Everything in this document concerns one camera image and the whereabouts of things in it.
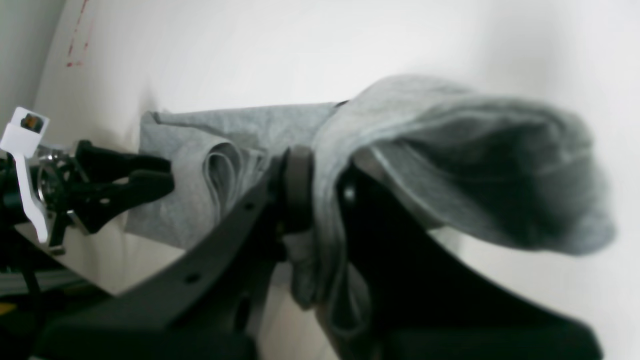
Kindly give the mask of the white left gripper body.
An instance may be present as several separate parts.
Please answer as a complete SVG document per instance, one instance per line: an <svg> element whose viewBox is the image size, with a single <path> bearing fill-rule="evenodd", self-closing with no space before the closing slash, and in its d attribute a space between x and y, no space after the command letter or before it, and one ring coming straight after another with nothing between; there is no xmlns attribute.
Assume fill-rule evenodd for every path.
<svg viewBox="0 0 640 360"><path fill-rule="evenodd" d="M27 113L45 119L40 134L20 126ZM40 244L61 245L69 225L61 168L70 162L66 148L43 142L49 125L48 117L18 106L3 130L1 150L7 158L1 166L1 228L30 223Z"/></svg>

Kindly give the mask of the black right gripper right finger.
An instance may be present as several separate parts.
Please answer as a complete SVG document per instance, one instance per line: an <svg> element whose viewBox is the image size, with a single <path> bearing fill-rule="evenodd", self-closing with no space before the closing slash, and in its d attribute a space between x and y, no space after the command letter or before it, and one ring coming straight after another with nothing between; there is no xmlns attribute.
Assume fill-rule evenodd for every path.
<svg viewBox="0 0 640 360"><path fill-rule="evenodd" d="M336 185L380 360L601 360L594 332L480 275L350 163Z"/></svg>

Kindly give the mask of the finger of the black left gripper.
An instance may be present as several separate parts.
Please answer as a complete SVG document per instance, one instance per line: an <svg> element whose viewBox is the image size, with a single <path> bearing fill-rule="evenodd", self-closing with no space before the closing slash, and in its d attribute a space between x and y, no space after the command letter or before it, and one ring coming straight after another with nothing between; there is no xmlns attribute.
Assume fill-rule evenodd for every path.
<svg viewBox="0 0 640 360"><path fill-rule="evenodd" d="M136 170L125 183L75 183L70 189L70 224L96 234L124 212L157 201L175 189L171 173Z"/></svg>
<svg viewBox="0 0 640 360"><path fill-rule="evenodd" d="M74 159L89 181L115 181L135 171L169 173L171 162L162 157L124 153L94 146L89 140L76 143Z"/></svg>

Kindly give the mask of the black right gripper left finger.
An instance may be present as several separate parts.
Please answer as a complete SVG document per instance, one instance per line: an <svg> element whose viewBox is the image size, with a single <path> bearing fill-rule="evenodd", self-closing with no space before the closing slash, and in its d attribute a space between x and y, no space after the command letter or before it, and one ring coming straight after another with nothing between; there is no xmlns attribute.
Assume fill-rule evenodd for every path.
<svg viewBox="0 0 640 360"><path fill-rule="evenodd" d="M311 228L313 151L293 146L171 266L46 328L37 360L256 360L283 238Z"/></svg>

